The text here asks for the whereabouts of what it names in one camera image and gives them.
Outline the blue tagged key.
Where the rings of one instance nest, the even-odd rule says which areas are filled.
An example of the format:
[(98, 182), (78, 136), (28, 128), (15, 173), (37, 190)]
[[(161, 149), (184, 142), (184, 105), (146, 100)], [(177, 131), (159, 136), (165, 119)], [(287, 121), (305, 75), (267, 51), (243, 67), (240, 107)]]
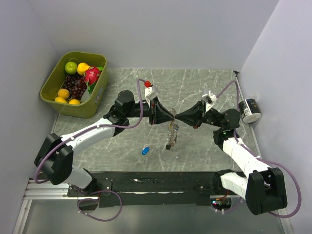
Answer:
[(142, 149), (141, 154), (145, 156), (148, 154), (149, 150), (150, 150), (149, 146), (147, 144), (145, 144), (143, 149)]

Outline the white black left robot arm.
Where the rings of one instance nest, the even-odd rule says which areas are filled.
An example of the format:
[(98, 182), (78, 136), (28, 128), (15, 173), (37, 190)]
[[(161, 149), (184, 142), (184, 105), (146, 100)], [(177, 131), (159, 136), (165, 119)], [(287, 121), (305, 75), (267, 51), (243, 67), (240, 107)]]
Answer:
[(136, 103), (131, 91), (121, 91), (110, 111), (94, 124), (71, 134), (47, 136), (35, 159), (35, 182), (40, 182), (38, 176), (43, 173), (54, 185), (65, 182), (79, 187), (86, 196), (93, 195), (97, 189), (96, 179), (86, 169), (73, 166), (74, 155), (103, 139), (130, 129), (131, 117), (148, 117), (151, 125), (169, 122), (174, 118), (159, 103), (157, 96)]

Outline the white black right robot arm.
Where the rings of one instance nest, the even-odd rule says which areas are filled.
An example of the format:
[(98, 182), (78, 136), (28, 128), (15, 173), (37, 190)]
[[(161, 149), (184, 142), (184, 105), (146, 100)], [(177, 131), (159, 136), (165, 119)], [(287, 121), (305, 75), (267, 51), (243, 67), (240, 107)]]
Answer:
[(199, 101), (195, 106), (175, 118), (197, 129), (206, 123), (217, 126), (213, 132), (214, 143), (241, 169), (244, 176), (231, 170), (217, 172), (213, 189), (218, 194), (228, 190), (243, 198), (254, 215), (286, 208), (288, 205), (283, 172), (271, 168), (253, 156), (236, 133), (240, 126), (240, 113), (236, 109), (219, 112), (207, 108), (208, 103)]

